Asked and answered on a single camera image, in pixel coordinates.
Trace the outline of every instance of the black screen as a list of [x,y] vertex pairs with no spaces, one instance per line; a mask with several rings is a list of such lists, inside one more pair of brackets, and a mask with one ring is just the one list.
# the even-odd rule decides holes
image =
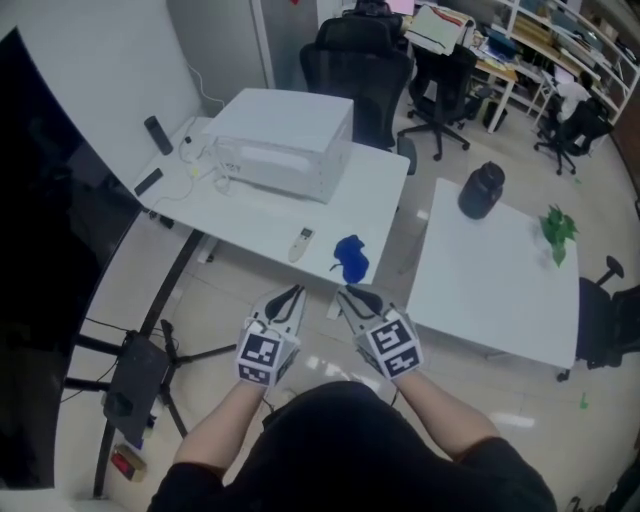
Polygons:
[[17,30],[0,41],[0,119],[0,487],[51,487],[74,337],[139,205],[66,116]]

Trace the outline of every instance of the red object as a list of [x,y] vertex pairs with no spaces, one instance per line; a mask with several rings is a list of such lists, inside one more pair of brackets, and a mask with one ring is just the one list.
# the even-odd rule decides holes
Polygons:
[[458,25],[459,27],[464,25],[464,23],[462,23],[462,21],[460,21],[458,18],[447,16],[440,9],[436,9],[435,7],[432,7],[431,10],[434,12],[436,16],[439,16],[440,18],[442,18],[445,21],[448,21],[449,23],[453,23],[454,25]]
[[114,453],[111,456],[111,462],[115,467],[118,468],[120,473],[122,473],[127,480],[131,480],[131,477],[133,476],[133,472],[135,471],[135,469],[131,464],[129,464],[127,459],[125,459],[119,453]]

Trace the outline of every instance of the black shirt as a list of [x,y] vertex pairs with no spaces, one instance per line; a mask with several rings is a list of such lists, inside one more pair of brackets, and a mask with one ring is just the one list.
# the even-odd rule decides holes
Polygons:
[[264,426],[232,484],[176,464],[149,512],[556,510],[540,475],[505,440],[485,440],[457,463],[441,459],[362,384],[316,388]]

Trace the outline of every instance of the white cable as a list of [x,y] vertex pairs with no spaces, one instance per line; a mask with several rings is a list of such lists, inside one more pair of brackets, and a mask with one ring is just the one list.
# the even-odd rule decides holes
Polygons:
[[189,62],[186,59],[185,59],[185,62],[187,63],[187,67],[191,71],[193,71],[198,76],[198,79],[200,80],[200,94],[202,94],[202,96],[204,96],[208,100],[215,101],[217,103],[221,103],[222,104],[222,108],[225,108],[226,105],[225,105],[224,101],[219,100],[217,98],[212,98],[211,96],[207,96],[207,94],[204,92],[204,79],[202,78],[202,75],[198,72],[198,70],[196,68],[194,68],[191,64],[189,64]]

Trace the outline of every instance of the papers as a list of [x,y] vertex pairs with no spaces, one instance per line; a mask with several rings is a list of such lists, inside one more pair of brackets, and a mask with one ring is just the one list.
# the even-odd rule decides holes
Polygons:
[[451,55],[458,39],[471,30],[473,18],[451,9],[425,5],[415,17],[406,38],[438,55]]

